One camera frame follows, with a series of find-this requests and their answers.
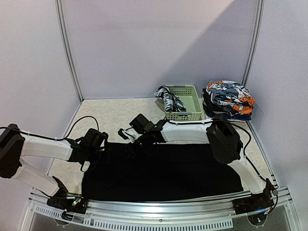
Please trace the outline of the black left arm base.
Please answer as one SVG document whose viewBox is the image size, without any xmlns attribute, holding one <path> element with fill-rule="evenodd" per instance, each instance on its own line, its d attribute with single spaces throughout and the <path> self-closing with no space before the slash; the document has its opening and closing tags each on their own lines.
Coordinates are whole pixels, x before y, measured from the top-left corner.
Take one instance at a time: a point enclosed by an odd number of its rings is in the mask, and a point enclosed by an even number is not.
<svg viewBox="0 0 308 231">
<path fill-rule="evenodd" d="M 57 182 L 59 189 L 54 196 L 48 198 L 47 205 L 67 212 L 86 214 L 89 201 L 82 195 L 70 194 L 58 178 L 54 176 L 52 178 Z"/>
</svg>

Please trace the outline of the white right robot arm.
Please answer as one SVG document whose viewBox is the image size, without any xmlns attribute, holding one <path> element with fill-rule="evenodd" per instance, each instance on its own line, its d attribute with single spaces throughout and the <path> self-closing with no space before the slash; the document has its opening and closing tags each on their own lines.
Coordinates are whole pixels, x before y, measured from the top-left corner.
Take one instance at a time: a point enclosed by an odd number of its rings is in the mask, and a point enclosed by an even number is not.
<svg viewBox="0 0 308 231">
<path fill-rule="evenodd" d="M 249 198 L 249 206 L 259 210 L 267 203 L 264 193 L 268 180 L 261 176 L 255 165 L 246 155 L 247 146 L 241 141 L 236 131 L 238 125 L 222 119 L 199 121 L 159 120 L 157 123 L 138 115 L 130 126 L 139 136 L 129 134 L 132 144 L 146 147 L 154 143 L 171 141 L 196 141 L 209 144 L 216 161 L 227 164 L 246 183 L 254 194 Z"/>
</svg>

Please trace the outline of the black t-shirt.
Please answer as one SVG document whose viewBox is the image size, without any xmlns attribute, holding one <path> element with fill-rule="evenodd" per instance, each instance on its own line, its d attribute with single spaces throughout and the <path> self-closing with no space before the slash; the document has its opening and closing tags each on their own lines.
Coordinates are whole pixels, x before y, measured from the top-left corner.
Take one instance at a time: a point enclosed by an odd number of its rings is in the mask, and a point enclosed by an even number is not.
<svg viewBox="0 0 308 231">
<path fill-rule="evenodd" d="M 209 144 L 154 144 L 128 155 L 110 143 L 84 173 L 81 192 L 97 201 L 161 202 L 242 192 L 240 176 L 215 160 Z"/>
</svg>

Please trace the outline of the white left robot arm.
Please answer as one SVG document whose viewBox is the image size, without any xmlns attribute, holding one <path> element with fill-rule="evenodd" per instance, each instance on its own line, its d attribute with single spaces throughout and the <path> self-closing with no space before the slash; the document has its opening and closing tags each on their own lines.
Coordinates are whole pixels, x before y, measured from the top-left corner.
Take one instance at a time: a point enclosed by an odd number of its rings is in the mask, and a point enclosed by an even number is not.
<svg viewBox="0 0 308 231">
<path fill-rule="evenodd" d="M 70 138 L 50 138 L 25 132 L 16 124 L 2 127 L 0 135 L 0 176 L 23 182 L 48 197 L 61 208 L 71 205 L 67 189 L 56 177 L 36 170 L 27 163 L 25 157 L 59 159 L 67 162 L 94 162 L 103 152 L 102 144 L 108 134 L 90 128 L 86 135 L 74 140 Z"/>
</svg>

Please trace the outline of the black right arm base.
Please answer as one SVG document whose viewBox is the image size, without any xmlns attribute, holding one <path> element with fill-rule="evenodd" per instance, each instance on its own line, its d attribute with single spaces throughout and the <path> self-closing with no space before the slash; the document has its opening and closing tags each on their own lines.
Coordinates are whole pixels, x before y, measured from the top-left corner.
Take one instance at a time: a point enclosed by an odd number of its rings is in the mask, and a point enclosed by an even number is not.
<svg viewBox="0 0 308 231">
<path fill-rule="evenodd" d="M 249 197 L 234 199 L 232 201 L 232 207 L 237 215 L 262 211 L 267 215 L 276 207 L 277 202 L 278 191 L 272 183 L 268 181 L 262 193 L 251 194 Z"/>
</svg>

